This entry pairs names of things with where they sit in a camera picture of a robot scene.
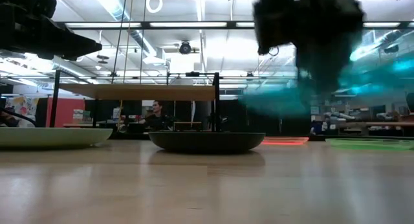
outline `gymnastic ring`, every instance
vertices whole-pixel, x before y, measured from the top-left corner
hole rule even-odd
[[[156,7],[156,9],[152,9],[151,5],[149,4],[151,2],[151,0],[147,0],[146,6],[147,6],[147,10],[148,12],[155,14],[157,12],[159,12],[162,8],[163,2],[162,0],[158,0],[158,7]]]

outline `red wall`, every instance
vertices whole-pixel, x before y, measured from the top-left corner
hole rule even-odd
[[[52,98],[47,99],[46,127],[49,127],[50,125],[50,114],[52,113],[52,100]],[[85,110],[85,100],[59,98],[54,126],[57,128],[62,128],[63,124],[71,124],[73,122],[73,109]]]

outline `shelf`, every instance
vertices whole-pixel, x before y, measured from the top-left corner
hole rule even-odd
[[[211,101],[215,99],[212,85],[60,84],[60,89],[101,100]]]

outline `person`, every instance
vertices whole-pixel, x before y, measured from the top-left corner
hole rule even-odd
[[[6,107],[5,110],[14,112],[14,108],[12,107]],[[15,118],[13,115],[0,110],[0,126],[18,127],[19,121],[20,120]]]
[[[153,131],[170,129],[169,118],[162,114],[162,108],[162,102],[158,100],[154,101],[152,115],[149,115],[144,120],[141,120],[140,123],[149,126]]]

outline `red glowing platform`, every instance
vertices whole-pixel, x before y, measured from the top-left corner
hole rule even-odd
[[[308,140],[308,137],[265,137],[262,144],[276,146],[301,146]]]

